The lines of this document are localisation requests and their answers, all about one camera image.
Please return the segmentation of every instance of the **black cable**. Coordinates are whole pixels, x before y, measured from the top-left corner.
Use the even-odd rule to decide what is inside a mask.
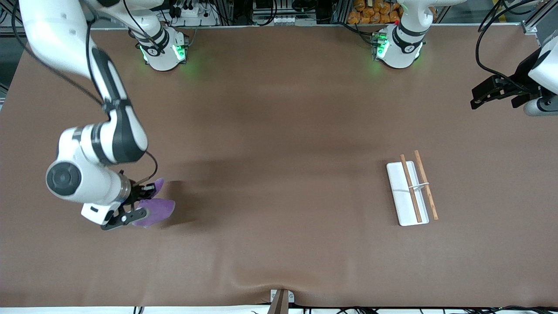
[[[275,18],[277,17],[277,0],[273,0],[273,4],[275,6],[275,13],[273,12],[273,7],[271,8],[271,17],[269,20],[267,20],[267,22],[265,22],[264,24],[261,24],[260,26],[265,26],[265,25],[269,25],[271,22],[273,22],[273,20],[275,20]]]
[[[355,306],[352,307],[352,309],[354,309],[357,312],[357,314],[378,314],[376,309],[371,307]]]
[[[128,4],[126,4],[126,0],[122,0],[122,3],[124,3],[124,8],[126,9],[126,12],[128,12],[128,15],[130,16],[130,18],[132,19],[132,21],[134,21],[134,23],[137,25],[137,27],[143,32],[143,35],[146,39],[151,41],[151,44],[155,47],[157,47],[157,49],[159,50],[159,52],[162,52],[162,49],[159,47],[158,44],[155,43],[155,39],[153,39],[153,37],[151,37],[138,23],[138,21],[136,21],[136,19],[133,17],[132,13],[130,12],[130,10],[128,9]]]
[[[494,5],[493,9],[496,8],[495,10],[497,10],[497,8],[498,8],[498,6],[500,5],[501,1],[502,1],[502,0],[499,0],[499,1]],[[522,92],[525,92],[525,93],[530,93],[531,91],[529,91],[529,89],[527,89],[525,86],[516,83],[516,82],[513,81],[510,77],[508,77],[508,76],[506,76],[506,75],[504,75],[504,74],[502,74],[502,73],[500,73],[500,72],[498,72],[498,71],[496,71],[496,70],[494,70],[494,69],[491,69],[491,68],[485,66],[485,65],[480,61],[479,48],[480,48],[480,42],[482,41],[482,39],[483,39],[483,37],[484,37],[484,34],[486,33],[486,31],[488,30],[488,28],[490,27],[490,25],[492,25],[492,23],[493,23],[497,18],[499,18],[501,15],[503,15],[503,14],[506,13],[506,12],[508,12],[509,10],[512,10],[512,9],[518,7],[518,6],[522,6],[522,5],[526,4],[526,3],[530,3],[530,2],[534,2],[534,1],[537,1],[537,0],[523,0],[523,1],[521,1],[521,2],[518,2],[518,3],[516,3],[516,4],[512,5],[512,6],[510,6],[509,8],[503,9],[503,10],[501,10],[499,13],[494,14],[494,16],[490,19],[490,21],[487,22],[487,24],[486,24],[485,26],[483,26],[483,24],[481,23],[481,25],[479,26],[479,32],[480,32],[479,39],[477,40],[477,44],[476,44],[476,46],[475,46],[475,59],[476,59],[476,61],[477,61],[477,64],[479,65],[479,67],[481,67],[483,70],[485,70],[485,71],[487,71],[487,72],[490,72],[490,73],[492,73],[492,74],[498,75],[499,77],[501,77],[501,78],[505,79],[506,81],[510,82],[511,84],[513,84],[514,86],[516,86],[517,88],[519,88],[519,90],[521,90]]]
[[[488,11],[487,15],[484,17],[484,19],[482,20],[482,22],[479,25],[479,28],[477,29],[478,32],[482,31],[486,26],[485,23],[488,19],[493,18],[496,15],[496,12],[498,12],[498,8],[501,5],[502,0],[498,0],[494,6],[490,9],[490,11]]]
[[[159,163],[157,162],[157,158],[155,158],[155,156],[153,156],[148,150],[146,150],[145,153],[146,153],[149,157],[151,157],[151,159],[153,159],[153,162],[155,163],[155,169],[153,170],[153,173],[151,173],[151,174],[149,175],[149,177],[145,177],[145,178],[139,180],[138,182],[135,182],[135,183],[134,183],[134,186],[140,185],[140,184],[142,184],[143,182],[146,182],[146,181],[151,180],[151,178],[153,178],[153,177],[155,176],[155,174],[157,174],[157,170],[159,170]]]
[[[368,35],[368,36],[371,36],[371,35],[372,35],[371,32],[361,32],[361,31],[358,31],[358,30],[352,28],[351,26],[349,26],[348,24],[343,23],[343,22],[333,22],[333,24],[343,25],[346,29],[348,29],[349,31],[351,31],[351,32],[353,32],[353,33],[356,33],[356,34],[362,34],[362,35]]]
[[[167,17],[163,13],[163,8],[161,6],[162,5],[159,6],[159,12],[161,12],[161,15],[163,15],[163,18],[165,19],[165,24],[167,24],[167,26],[170,26],[169,21],[167,20]]]
[[[331,15],[328,17],[324,17],[324,18],[315,18],[314,21],[325,21],[325,20],[329,20],[331,19]]]
[[[354,28],[357,30],[357,33],[358,33],[358,35],[360,36],[360,39],[362,39],[362,40],[363,40],[364,42],[366,42],[368,45],[374,46],[374,44],[373,44],[371,41],[369,41],[368,39],[366,39],[366,38],[363,36],[363,33],[358,29],[358,26],[357,26],[356,24],[354,25]]]
[[[142,314],[145,306],[134,306],[134,314],[136,314],[136,310],[138,311],[137,314]]]
[[[87,61],[87,69],[89,70],[89,76],[91,77],[91,81],[93,82],[93,85],[95,86],[95,89],[97,90],[97,93],[99,93],[99,95],[101,95],[101,92],[99,90],[99,86],[97,85],[97,82],[95,81],[95,79],[93,77],[93,69],[91,68],[91,57],[89,55],[89,42],[90,42],[90,37],[91,37],[91,27],[93,26],[93,24],[95,24],[95,22],[97,22],[99,20],[99,12],[97,12],[97,10],[95,10],[95,8],[88,1],[85,1],[85,5],[89,9],[89,12],[91,12],[91,14],[93,15],[93,19],[91,21],[87,22],[87,32],[85,33],[85,58],[86,58],[86,61]]]
[[[541,308],[541,307],[520,307],[520,306],[505,306],[505,307],[498,307],[498,308],[461,308],[461,310],[471,314],[493,314],[503,310],[533,311],[538,314],[549,314],[548,312],[545,312],[547,311],[546,309],[547,308],[544,307]]]
[[[294,0],[292,2],[292,5],[291,5],[292,9],[295,10],[296,12],[306,13],[308,11],[316,9],[316,7],[318,6],[317,1],[312,1],[313,3],[311,5],[308,5],[308,6],[304,6],[304,4],[302,4],[303,2],[309,2],[309,1],[308,0]]]
[[[12,12],[16,12],[17,7],[19,6],[19,0],[16,0],[13,4],[13,11]],[[88,91],[87,89],[85,89],[85,87],[81,86],[80,84],[78,84],[76,81],[70,79],[69,77],[67,77],[64,73],[56,70],[55,68],[49,66],[48,64],[44,63],[41,59],[39,59],[34,53],[33,51],[31,51],[31,49],[29,49],[21,40],[21,37],[19,35],[19,33],[17,32],[16,29],[16,15],[12,15],[12,31],[17,39],[17,42],[19,42],[19,44],[23,47],[23,49],[25,49],[25,51],[33,58],[35,59],[37,62],[39,62],[42,66],[46,67],[47,69],[49,69],[51,72],[53,72],[54,74],[56,74],[58,77],[62,78],[63,80],[65,80],[66,82],[70,83],[70,85],[72,85],[73,87],[79,89],[80,91],[82,91],[84,94],[86,94],[87,96],[89,96],[89,98],[93,99],[97,104],[99,104],[100,106],[103,105],[103,102],[101,100],[99,100],[99,98],[97,98],[93,93],[91,93],[90,91]]]
[[[234,22],[233,20],[229,20],[228,18],[224,17],[224,16],[219,12],[218,9],[215,9],[215,8],[211,5],[211,3],[209,4],[209,6],[210,6],[211,9],[213,10],[213,12],[217,13],[217,15],[218,15],[220,18],[222,18],[222,19],[224,19],[225,21],[227,21],[227,24],[230,24],[230,23]]]
[[[250,18],[250,16],[249,16],[249,15],[250,15],[251,8],[248,8],[248,10],[247,10],[246,4],[247,4],[248,2],[252,2],[252,0],[245,0],[245,1],[244,1],[244,16],[246,16],[246,21],[249,22],[250,24],[252,24],[252,25],[257,25],[257,26],[269,25],[271,22],[273,22],[273,20],[275,19],[275,17],[277,17],[277,0],[273,0],[273,4],[274,4],[274,6],[275,6],[275,12],[273,12],[273,6],[272,6],[272,7],[271,7],[271,11],[270,11],[271,17],[270,17],[264,24],[259,25],[258,23],[254,22],[254,21]]]
[[[4,21],[8,17],[8,11],[4,10],[4,8],[1,8],[1,9],[2,9],[2,11],[0,11],[0,17],[2,17],[3,13],[5,13],[6,15],[4,15],[4,18],[0,21],[0,24],[4,23]]]
[[[446,10],[442,11],[443,15],[438,15],[438,18],[436,19],[437,24],[442,23],[442,20],[444,19],[444,17],[446,17],[446,15],[450,11],[450,9],[451,9],[451,6],[447,6]]]

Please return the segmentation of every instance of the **metal frame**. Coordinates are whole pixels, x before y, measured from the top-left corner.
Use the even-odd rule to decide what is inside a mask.
[[[558,0],[540,0],[535,5],[537,9],[531,17],[521,23],[525,35],[534,35],[537,32],[537,24],[555,7],[558,7]]]
[[[4,10],[8,11],[8,13],[12,14],[13,5],[14,5],[15,2],[16,2],[15,0],[0,0],[0,7],[3,8]],[[21,14],[20,14],[19,10],[17,10],[17,12],[16,12],[16,21],[18,21],[19,23],[22,23]]]
[[[442,23],[442,20],[444,19],[450,8],[451,6],[442,7],[440,12],[438,12],[438,19],[436,20],[436,24]]]

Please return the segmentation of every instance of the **green led light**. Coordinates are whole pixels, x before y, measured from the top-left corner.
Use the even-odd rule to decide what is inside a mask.
[[[143,54],[143,59],[145,60],[145,62],[147,62],[147,56],[145,55],[145,51],[143,50],[143,47],[140,46],[139,49],[141,50],[141,53]]]
[[[415,55],[415,59],[419,57],[421,48],[422,48],[422,43],[420,43],[420,45],[417,48],[417,54]]]
[[[379,58],[383,58],[384,56],[386,56],[386,51],[389,47],[389,40],[385,40],[384,43],[382,45],[380,45],[380,47],[378,47],[378,57]]]
[[[172,49],[175,51],[176,57],[179,60],[183,60],[184,59],[184,48],[182,48],[181,46],[172,46]]]

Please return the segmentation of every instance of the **electrical outlet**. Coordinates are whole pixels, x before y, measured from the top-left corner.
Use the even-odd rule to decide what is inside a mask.
[[[182,9],[182,15],[180,17],[198,17],[199,13],[200,13],[200,7],[196,5],[192,10]]]

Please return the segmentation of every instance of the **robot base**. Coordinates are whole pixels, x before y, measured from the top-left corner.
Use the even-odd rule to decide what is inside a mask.
[[[169,32],[170,40],[160,55],[150,55],[149,51],[145,52],[140,47],[146,64],[149,64],[157,71],[168,71],[179,64],[186,64],[188,54],[188,37],[172,27],[165,27],[165,30]]]
[[[392,68],[403,69],[419,57],[422,43],[417,48],[414,46],[405,47],[405,50],[410,50],[410,53],[404,53],[399,46],[395,45],[393,39],[395,27],[396,25],[388,25],[372,35],[372,43],[378,44],[372,47],[372,56],[374,60],[381,60]]]

